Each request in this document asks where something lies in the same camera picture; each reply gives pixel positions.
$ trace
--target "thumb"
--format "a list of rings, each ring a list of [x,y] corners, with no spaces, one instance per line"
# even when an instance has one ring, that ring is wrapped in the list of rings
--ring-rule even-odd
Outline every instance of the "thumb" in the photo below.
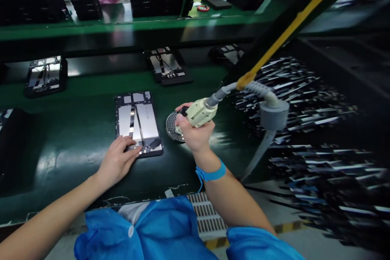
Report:
[[[190,122],[188,122],[188,120],[182,114],[178,114],[176,116],[176,120],[177,120],[180,128],[182,129],[182,131],[192,129],[192,125],[190,124]]]

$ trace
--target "hand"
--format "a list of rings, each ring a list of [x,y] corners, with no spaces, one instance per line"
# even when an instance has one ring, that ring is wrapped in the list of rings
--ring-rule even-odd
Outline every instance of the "hand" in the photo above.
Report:
[[[184,106],[190,107],[192,104],[193,103],[182,104],[177,107],[175,111],[180,111]],[[190,122],[188,122],[182,114],[178,114],[175,125],[180,126],[183,132],[184,141],[193,152],[206,151],[210,148],[208,141],[210,140],[210,136],[215,127],[213,121],[207,122],[199,128],[195,128],[192,127]]]
[[[103,162],[95,174],[99,184],[102,184],[105,189],[108,190],[122,180],[129,172],[135,159],[139,157],[142,146],[123,152],[127,146],[134,144],[136,142],[131,137],[119,136],[107,150]]]

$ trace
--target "yellow pole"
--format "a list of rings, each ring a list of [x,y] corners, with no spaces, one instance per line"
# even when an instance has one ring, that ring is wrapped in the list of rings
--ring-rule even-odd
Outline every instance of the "yellow pole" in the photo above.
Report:
[[[322,2],[323,0],[312,0],[306,8],[297,14],[297,17],[289,25],[289,27],[282,33],[276,42],[268,49],[268,51],[261,57],[256,65],[240,77],[237,82],[237,90],[243,90],[245,85],[254,80],[260,68],[272,57],[272,55],[287,41],[294,31],[302,24],[302,22],[309,16],[309,14]]]

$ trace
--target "blue wristband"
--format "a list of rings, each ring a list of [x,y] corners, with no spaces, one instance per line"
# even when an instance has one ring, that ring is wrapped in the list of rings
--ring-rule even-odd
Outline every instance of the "blue wristband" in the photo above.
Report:
[[[212,172],[212,173],[206,173],[204,170],[196,167],[195,173],[198,175],[199,180],[200,180],[200,188],[199,188],[197,194],[202,190],[203,180],[205,182],[213,181],[213,180],[220,179],[225,175],[226,166],[221,160],[219,160],[219,161],[221,162],[221,167],[219,168],[219,170]]]

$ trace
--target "factory floor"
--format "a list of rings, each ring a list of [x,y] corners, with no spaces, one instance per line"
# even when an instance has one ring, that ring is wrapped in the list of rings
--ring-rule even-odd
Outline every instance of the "factory floor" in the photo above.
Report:
[[[253,187],[280,192],[281,184],[267,181],[253,184]],[[273,226],[291,223],[299,220],[296,210],[279,206],[268,201],[271,195],[249,191],[256,202],[261,206]],[[73,246],[80,233],[85,231],[85,220],[80,216],[68,230],[64,237],[46,257],[46,260],[74,259]],[[345,247],[338,241],[325,238],[322,232],[312,228],[304,228],[279,234],[279,238],[294,247],[306,260],[382,260],[383,258],[373,252],[356,248]],[[220,260],[227,260],[226,247],[213,249],[212,252]]]

